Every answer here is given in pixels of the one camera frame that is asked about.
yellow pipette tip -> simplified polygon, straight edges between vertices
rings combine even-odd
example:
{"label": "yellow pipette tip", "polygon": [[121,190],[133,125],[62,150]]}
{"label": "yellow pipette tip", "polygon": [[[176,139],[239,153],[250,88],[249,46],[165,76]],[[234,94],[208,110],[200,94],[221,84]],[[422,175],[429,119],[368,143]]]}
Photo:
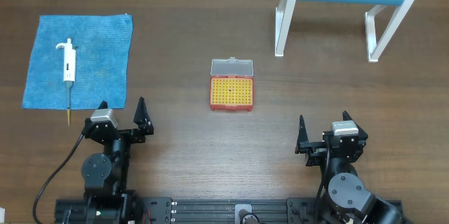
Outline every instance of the yellow pipette tip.
{"label": "yellow pipette tip", "polygon": [[67,123],[70,126],[70,108],[67,108]]}

wooden tabletop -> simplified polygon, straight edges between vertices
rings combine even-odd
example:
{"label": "wooden tabletop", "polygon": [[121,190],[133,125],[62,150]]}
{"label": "wooden tabletop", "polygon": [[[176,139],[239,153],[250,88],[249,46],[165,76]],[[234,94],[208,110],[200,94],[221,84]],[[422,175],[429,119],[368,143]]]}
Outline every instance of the wooden tabletop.
{"label": "wooden tabletop", "polygon": [[[279,0],[0,0],[0,207],[6,221],[31,223],[47,177],[92,111],[23,110],[40,15],[133,16],[126,106],[130,128],[146,99],[155,134],[132,148],[128,187],[178,199],[313,197],[317,167],[295,155],[300,114],[320,140],[347,110],[369,135],[354,164],[366,187],[401,199],[414,223],[449,218],[449,0],[416,0],[378,63],[368,63],[363,14],[370,6],[299,2],[284,58],[274,57]],[[377,16],[384,29],[392,9]],[[212,112],[213,58],[251,59],[252,112]],[[83,140],[39,202],[81,198],[81,164],[102,146]]]}

box lid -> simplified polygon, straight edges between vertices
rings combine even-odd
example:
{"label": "box lid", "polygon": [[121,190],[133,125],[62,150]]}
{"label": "box lid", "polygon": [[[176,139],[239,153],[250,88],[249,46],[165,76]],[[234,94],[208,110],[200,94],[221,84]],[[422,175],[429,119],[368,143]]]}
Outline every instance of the box lid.
{"label": "box lid", "polygon": [[212,59],[210,75],[252,77],[253,61],[238,60],[235,57],[231,57],[230,59]]}

blue towel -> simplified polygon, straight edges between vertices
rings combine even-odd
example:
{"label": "blue towel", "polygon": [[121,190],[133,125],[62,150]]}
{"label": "blue towel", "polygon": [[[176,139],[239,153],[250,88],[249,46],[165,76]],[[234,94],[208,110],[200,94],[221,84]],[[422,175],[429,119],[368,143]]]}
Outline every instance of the blue towel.
{"label": "blue towel", "polygon": [[123,108],[126,100],[126,69],[133,33],[131,15],[41,16],[31,59],[23,108],[67,109],[62,81],[67,42],[76,50],[76,79],[71,89],[73,110],[96,109],[103,100],[109,108]]}

white stand leg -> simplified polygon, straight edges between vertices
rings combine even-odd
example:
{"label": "white stand leg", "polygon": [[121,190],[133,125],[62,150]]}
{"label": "white stand leg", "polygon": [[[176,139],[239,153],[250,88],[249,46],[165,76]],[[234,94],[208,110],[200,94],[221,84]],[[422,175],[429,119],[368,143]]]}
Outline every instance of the white stand leg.
{"label": "white stand leg", "polygon": [[412,6],[414,0],[404,0],[402,5],[397,6],[393,16],[384,31],[384,34],[377,43],[374,17],[387,6],[374,6],[373,9],[365,13],[366,26],[366,48],[368,51],[368,62],[377,62],[385,46],[387,46],[394,32],[406,16],[408,9]]}
{"label": "white stand leg", "polygon": [[296,0],[280,0],[278,7],[276,7],[276,29],[274,34],[274,55],[276,57],[283,56],[283,49],[286,46],[295,3]]}

